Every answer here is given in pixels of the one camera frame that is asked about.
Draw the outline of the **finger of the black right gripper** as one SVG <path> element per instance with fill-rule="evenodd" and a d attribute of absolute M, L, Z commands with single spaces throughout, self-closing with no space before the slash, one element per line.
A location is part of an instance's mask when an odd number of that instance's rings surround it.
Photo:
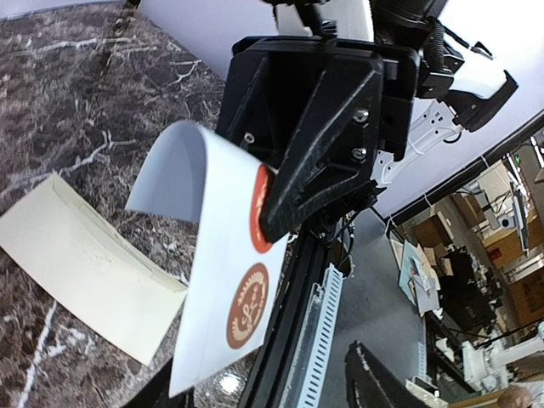
<path fill-rule="evenodd" d="M 239 53 L 227 81 L 227 138 L 272 167 L 295 166 L 306 146 L 298 125 L 306 108 L 301 53 Z"/>

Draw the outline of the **cream paper envelope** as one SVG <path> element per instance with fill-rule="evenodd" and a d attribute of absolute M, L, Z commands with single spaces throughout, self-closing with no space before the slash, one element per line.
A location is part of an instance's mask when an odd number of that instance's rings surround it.
<path fill-rule="evenodd" d="M 57 173 L 2 215 L 1 247 L 79 320 L 146 366 L 187 292 Z"/>

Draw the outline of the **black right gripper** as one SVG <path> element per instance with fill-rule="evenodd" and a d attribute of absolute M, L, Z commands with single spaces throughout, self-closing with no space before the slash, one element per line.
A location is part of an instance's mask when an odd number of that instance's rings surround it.
<path fill-rule="evenodd" d="M 404 158 L 420 64 L 414 50 L 281 36 L 243 38 L 233 47 L 233 57 L 239 53 L 305 58 L 306 105 L 260 213 L 267 241 L 278 241 L 364 183 L 378 151 L 397 162 Z M 230 141 L 228 76 L 216 131 Z"/>

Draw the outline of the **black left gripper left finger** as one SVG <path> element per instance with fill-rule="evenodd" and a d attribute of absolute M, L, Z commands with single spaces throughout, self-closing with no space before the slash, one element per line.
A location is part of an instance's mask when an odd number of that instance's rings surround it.
<path fill-rule="evenodd" d="M 170 397 L 168 394 L 172 361 L 169 360 L 141 390 L 139 406 L 148 408 L 190 408 L 191 390 Z"/>

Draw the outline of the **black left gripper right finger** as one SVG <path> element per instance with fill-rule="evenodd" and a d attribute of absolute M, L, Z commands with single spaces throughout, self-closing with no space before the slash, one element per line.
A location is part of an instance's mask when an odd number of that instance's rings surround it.
<path fill-rule="evenodd" d="M 445 402 L 410 381 L 401 382 L 363 343 L 354 341 L 344 358 L 348 407 L 444 407 Z"/>

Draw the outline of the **white sticker sheet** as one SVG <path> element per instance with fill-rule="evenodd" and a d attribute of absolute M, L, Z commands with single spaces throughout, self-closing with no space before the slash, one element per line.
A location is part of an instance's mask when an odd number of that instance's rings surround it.
<path fill-rule="evenodd" d="M 274 178 L 242 148 L 188 121 L 163 130 L 144 160 L 127 209 L 198 226 L 170 396 L 264 342 L 287 244 L 267 241 L 259 224 Z"/>

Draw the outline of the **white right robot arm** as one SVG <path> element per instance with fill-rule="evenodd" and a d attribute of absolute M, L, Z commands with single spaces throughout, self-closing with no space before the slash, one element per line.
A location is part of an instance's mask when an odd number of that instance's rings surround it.
<path fill-rule="evenodd" d="M 216 130 L 263 163 L 250 236 L 265 250 L 316 218 L 373 206 L 436 144 L 487 124 L 518 89 L 442 1 L 273 1 L 273 36 L 232 48 Z"/>

